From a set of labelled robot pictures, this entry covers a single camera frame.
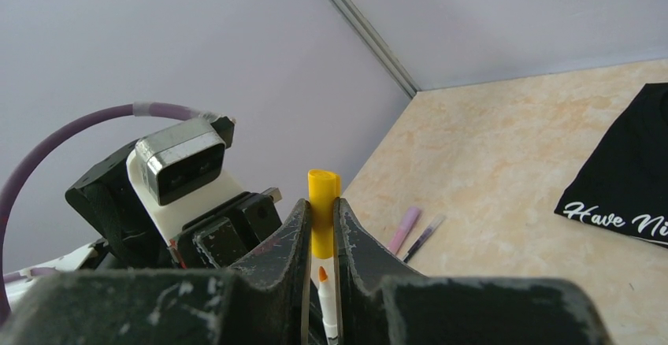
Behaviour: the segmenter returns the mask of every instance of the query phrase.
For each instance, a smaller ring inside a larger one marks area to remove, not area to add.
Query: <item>folded black shirt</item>
[[[668,247],[668,83],[643,87],[555,213]]]

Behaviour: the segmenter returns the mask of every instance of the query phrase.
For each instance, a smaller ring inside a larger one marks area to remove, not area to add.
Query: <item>white wall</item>
[[[1,181],[67,121],[159,100],[236,117],[226,168],[253,191],[280,187],[285,215],[308,169],[347,184],[408,103],[327,0],[2,0],[2,19]],[[65,190],[170,123],[116,120],[56,150],[14,207],[5,271],[96,239]]]
[[[668,57],[668,0],[353,0],[421,89]]]

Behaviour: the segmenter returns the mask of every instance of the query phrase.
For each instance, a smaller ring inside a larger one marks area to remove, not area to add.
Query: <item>table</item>
[[[668,250],[553,214],[604,132],[668,60],[421,92],[343,196],[389,243],[409,206],[446,221],[411,260],[429,276],[553,276],[616,343],[668,343]]]

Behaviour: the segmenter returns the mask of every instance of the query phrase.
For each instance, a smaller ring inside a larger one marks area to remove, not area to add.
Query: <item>purple marker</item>
[[[443,223],[443,220],[445,220],[444,215],[439,215],[434,220],[429,224],[429,226],[425,229],[425,231],[420,235],[420,237],[415,240],[415,243],[410,247],[410,249],[406,252],[406,257],[403,258],[404,263],[408,263],[411,258],[415,255],[415,252],[417,252],[420,248],[422,248],[422,245],[424,245],[425,241],[434,233],[436,228]]]
[[[413,228],[415,222],[418,221],[421,213],[422,210],[411,206],[403,215],[403,219],[401,220],[401,223],[399,223],[399,227],[397,228],[394,237],[392,237],[390,245],[388,245],[388,249],[392,252],[392,254],[397,254],[401,244],[403,244],[403,240],[406,239],[408,232],[410,232],[410,230]]]

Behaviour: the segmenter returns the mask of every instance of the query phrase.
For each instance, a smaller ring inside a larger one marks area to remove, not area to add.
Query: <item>purple pen cap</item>
[[[392,241],[388,245],[388,249],[392,252],[392,254],[397,254],[401,244],[403,244],[403,240],[406,239],[408,232],[410,232],[410,230],[413,228],[415,222],[418,221],[421,213],[422,210],[415,206],[411,206],[403,215],[403,218],[399,223],[399,227],[397,228],[394,237],[392,237]]]

